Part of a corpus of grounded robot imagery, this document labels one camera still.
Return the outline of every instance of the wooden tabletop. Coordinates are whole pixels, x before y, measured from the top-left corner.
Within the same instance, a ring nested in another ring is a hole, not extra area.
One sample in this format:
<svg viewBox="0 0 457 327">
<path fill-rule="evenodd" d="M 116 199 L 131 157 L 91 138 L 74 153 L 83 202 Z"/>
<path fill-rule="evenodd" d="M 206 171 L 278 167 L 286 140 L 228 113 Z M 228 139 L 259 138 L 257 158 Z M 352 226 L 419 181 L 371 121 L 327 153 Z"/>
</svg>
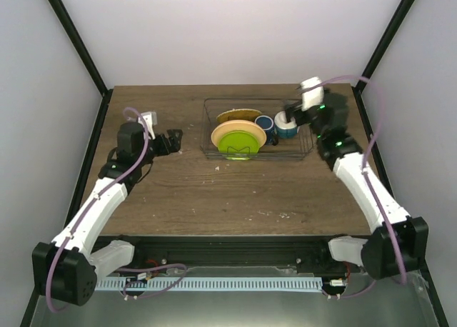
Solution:
<svg viewBox="0 0 457 327">
<path fill-rule="evenodd" d="M 106 156 L 116 146 L 122 110 L 154 110 L 154 131 L 182 129 L 182 152 L 154 159 L 103 234 L 291 235 L 367 234 L 366 220 L 346 187 L 317 150 L 302 161 L 208 160 L 200 149 L 204 99 L 227 96 L 296 97 L 296 85 L 117 86 L 101 131 L 86 195 Z M 366 147 L 351 87 L 331 90 L 348 97 L 348 131 Z"/>
</svg>

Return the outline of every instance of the mug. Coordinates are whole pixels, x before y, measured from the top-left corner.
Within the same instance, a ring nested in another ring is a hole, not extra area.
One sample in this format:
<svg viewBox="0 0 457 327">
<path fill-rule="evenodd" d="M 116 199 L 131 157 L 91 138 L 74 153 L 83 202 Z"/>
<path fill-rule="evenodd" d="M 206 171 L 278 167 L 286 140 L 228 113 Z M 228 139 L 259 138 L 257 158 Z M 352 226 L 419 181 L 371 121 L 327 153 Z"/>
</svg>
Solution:
<svg viewBox="0 0 457 327">
<path fill-rule="evenodd" d="M 256 124 L 258 124 L 266 134 L 266 145 L 277 145 L 278 144 L 278 136 L 275 134 L 274 131 L 274 121 L 271 117 L 267 115 L 260 115 L 255 120 Z"/>
<path fill-rule="evenodd" d="M 274 125 L 276 134 L 278 134 L 280 138 L 293 138 L 298 133 L 298 127 L 295 123 L 295 119 L 292 119 L 291 122 L 287 122 L 285 111 L 280 111 L 276 114 L 274 117 Z"/>
</svg>

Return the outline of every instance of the green plate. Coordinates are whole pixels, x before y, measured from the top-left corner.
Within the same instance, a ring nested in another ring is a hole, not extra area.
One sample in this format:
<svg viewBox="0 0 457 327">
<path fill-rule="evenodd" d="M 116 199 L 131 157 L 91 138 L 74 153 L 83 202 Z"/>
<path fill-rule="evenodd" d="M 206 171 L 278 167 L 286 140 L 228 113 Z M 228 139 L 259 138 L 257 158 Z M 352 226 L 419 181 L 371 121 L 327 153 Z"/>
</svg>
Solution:
<svg viewBox="0 0 457 327">
<path fill-rule="evenodd" d="M 227 133 L 218 145 L 219 152 L 227 154 L 227 159 L 237 161 L 249 159 L 249 156 L 257 154 L 259 149 L 257 138 L 245 131 Z"/>
</svg>

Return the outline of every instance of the plate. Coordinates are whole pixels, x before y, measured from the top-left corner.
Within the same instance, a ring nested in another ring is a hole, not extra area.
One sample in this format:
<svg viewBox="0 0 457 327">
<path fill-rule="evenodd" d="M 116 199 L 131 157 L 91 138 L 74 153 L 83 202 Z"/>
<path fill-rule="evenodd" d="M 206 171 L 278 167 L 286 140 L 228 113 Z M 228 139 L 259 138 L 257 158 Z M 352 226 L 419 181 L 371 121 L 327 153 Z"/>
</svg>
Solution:
<svg viewBox="0 0 457 327">
<path fill-rule="evenodd" d="M 260 145 L 257 138 L 245 131 L 227 133 L 218 145 L 219 152 L 228 154 L 226 158 L 233 160 L 249 159 L 249 156 L 257 154 L 259 149 Z"/>
<path fill-rule="evenodd" d="M 217 126 L 211 134 L 211 141 L 215 147 L 219 147 L 219 141 L 228 133 L 235 131 L 245 131 L 257 138 L 259 147 L 266 143 L 265 131 L 254 122 L 246 120 L 232 120 Z"/>
<path fill-rule="evenodd" d="M 231 109 L 230 111 L 225 111 L 222 114 L 219 114 L 216 120 L 220 124 L 233 120 L 247 120 L 254 122 L 257 116 L 260 115 L 262 115 L 262 112 L 257 109 Z"/>
</svg>

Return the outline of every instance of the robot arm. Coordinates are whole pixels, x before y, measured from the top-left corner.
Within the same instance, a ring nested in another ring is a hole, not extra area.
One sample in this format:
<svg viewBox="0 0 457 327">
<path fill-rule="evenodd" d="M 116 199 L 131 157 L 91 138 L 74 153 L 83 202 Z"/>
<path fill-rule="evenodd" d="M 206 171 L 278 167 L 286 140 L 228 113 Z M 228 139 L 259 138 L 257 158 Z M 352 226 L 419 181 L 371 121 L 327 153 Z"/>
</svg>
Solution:
<svg viewBox="0 0 457 327">
<path fill-rule="evenodd" d="M 51 243 L 39 243 L 34 249 L 34 280 L 41 295 L 46 292 L 51 262 L 60 248 L 63 248 L 63 251 L 52 276 L 51 297 L 78 306 L 91 298 L 97 281 L 132 262 L 135 250 L 129 242 L 115 240 L 95 253 L 92 253 L 92 248 L 112 213 L 147 174 L 142 177 L 141 168 L 146 164 L 152 166 L 156 156 L 179 151 L 183 134 L 181 130 L 168 130 L 168 138 L 163 134 L 155 134 L 155 113 L 148 112 L 142 116 L 149 132 L 148 140 L 144 140 L 144 126 L 141 121 L 130 121 L 121 125 L 117 135 L 117 147 L 109 153 L 86 202 Z M 126 173 L 139 160 L 145 142 L 148 146 L 142 162 L 128 176 L 113 185 L 120 175 Z"/>
<path fill-rule="evenodd" d="M 320 83 L 315 77 L 302 82 L 301 88 Z M 363 176 L 366 173 L 396 234 L 406 270 L 417 270 L 425 260 L 427 224 L 420 217 L 411 218 L 368 164 L 362 172 L 362 149 L 346 131 L 347 116 L 346 97 L 322 87 L 302 93 L 299 102 L 286 107 L 288 121 L 295 120 L 299 126 L 309 124 L 317 136 L 319 155 L 351 192 L 371 231 L 368 239 L 350 236 L 331 239 L 328 242 L 331 256 L 337 261 L 363 266 L 374 279 L 399 273 L 384 218 Z"/>
</svg>

